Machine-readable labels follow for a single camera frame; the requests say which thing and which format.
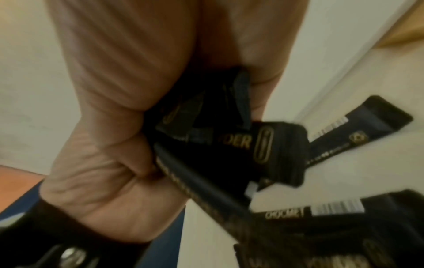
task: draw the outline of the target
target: floor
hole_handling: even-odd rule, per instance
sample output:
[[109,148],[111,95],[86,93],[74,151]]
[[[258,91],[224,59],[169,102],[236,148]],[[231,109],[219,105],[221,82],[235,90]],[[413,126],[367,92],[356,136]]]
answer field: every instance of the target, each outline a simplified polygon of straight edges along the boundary
[[44,175],[0,166],[0,212],[39,183],[43,177]]

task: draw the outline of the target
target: dark sleeve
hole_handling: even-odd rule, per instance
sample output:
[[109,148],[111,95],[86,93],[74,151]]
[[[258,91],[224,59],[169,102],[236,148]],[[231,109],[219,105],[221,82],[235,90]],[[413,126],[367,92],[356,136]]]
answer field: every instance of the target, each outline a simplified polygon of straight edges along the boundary
[[13,225],[0,229],[0,267],[34,265],[59,267],[64,251],[77,249],[85,255],[85,267],[134,267],[147,244],[123,243],[106,238],[70,218],[58,208],[41,200]]

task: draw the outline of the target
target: metal rivet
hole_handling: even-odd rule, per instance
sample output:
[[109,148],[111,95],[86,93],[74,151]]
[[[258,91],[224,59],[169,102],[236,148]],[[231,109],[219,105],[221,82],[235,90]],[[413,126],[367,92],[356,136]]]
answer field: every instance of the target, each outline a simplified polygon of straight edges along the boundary
[[82,249],[69,248],[62,253],[60,268],[77,268],[85,260],[87,254]]

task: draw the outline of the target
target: barcode label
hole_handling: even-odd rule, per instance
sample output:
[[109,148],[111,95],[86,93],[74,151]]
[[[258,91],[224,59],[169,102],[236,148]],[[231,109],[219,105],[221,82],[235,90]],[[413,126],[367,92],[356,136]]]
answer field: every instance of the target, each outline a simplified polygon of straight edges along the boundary
[[347,122],[349,122],[349,119],[346,116],[343,116],[342,118],[336,120],[334,123],[332,123],[331,125],[326,126],[323,130],[321,130],[318,133],[315,133],[313,136],[309,137],[308,140],[309,142],[313,142],[314,140],[316,140],[317,138],[321,137],[322,135],[332,131],[335,128],[340,127],[341,125],[346,124]]
[[310,212],[312,216],[364,213],[365,208],[360,199],[352,199],[311,206]]

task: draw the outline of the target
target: hand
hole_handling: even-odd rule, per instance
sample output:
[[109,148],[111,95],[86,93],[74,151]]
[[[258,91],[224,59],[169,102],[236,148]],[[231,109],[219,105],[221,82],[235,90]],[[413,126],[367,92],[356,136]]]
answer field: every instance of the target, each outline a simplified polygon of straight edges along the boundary
[[144,112],[183,72],[245,66],[259,120],[307,0],[48,0],[82,119],[41,196],[100,234],[157,237],[187,198],[158,175]]

